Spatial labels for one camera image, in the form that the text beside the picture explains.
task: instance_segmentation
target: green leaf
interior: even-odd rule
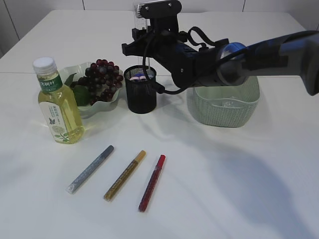
[[[66,81],[64,82],[65,85],[70,86],[73,82],[73,78],[75,76],[76,73],[69,75],[68,79],[66,79]]]
[[[77,106],[86,106],[90,103],[90,92],[85,86],[75,86],[73,93]]]

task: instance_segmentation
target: green woven basket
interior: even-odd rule
[[[241,86],[198,87],[187,91],[188,110],[200,123],[241,127],[253,114],[260,97],[257,77]]]

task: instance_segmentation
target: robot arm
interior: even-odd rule
[[[177,14],[181,10],[178,0],[161,0],[137,6],[137,16],[150,19],[149,30],[133,29],[134,42],[122,44],[123,53],[152,57],[171,72],[174,83],[181,89],[166,91],[153,82],[158,93],[177,94],[188,87],[237,86],[249,76],[298,75],[310,95],[319,93],[319,32],[304,31],[245,47],[229,43],[228,39],[210,41],[197,27],[195,30],[205,41],[199,51],[193,45],[190,32],[179,32]]]

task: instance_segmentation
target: black mesh pen holder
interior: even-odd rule
[[[156,81],[156,70],[147,68],[148,75],[152,75],[152,81]],[[146,114],[156,107],[156,91],[152,83],[147,80],[138,82],[130,80],[136,74],[143,74],[142,66],[132,66],[124,72],[126,94],[130,111],[137,114]]]

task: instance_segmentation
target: bowl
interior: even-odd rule
[[[257,77],[240,86],[198,87],[187,91],[187,106],[200,123],[241,127],[253,114],[260,97]]]
[[[80,77],[83,77],[85,76],[85,69],[90,67],[92,64],[92,62],[85,62],[83,64],[80,64],[80,65],[76,65],[76,66],[69,66],[69,67],[65,67],[61,70],[59,70],[59,73],[60,73],[60,77],[61,77],[61,80],[62,82],[65,82],[66,79],[71,75],[71,74],[74,74],[74,73],[77,73],[75,74],[74,78],[73,78],[73,81],[78,81]],[[80,112],[80,115],[82,118],[88,118],[92,115],[94,115],[95,113],[97,112],[100,112],[100,111],[108,111],[109,108],[110,108],[110,105],[111,103],[113,103],[114,101],[117,100],[118,96],[119,96],[119,91],[121,89],[123,89],[125,87],[125,81],[123,80],[122,81],[122,87],[119,88],[113,95],[113,98],[112,98],[112,101],[110,102],[103,102],[103,101],[98,101],[96,102],[94,105],[90,106],[90,105],[87,105],[87,106],[79,106],[78,109],[79,109],[79,112]]]

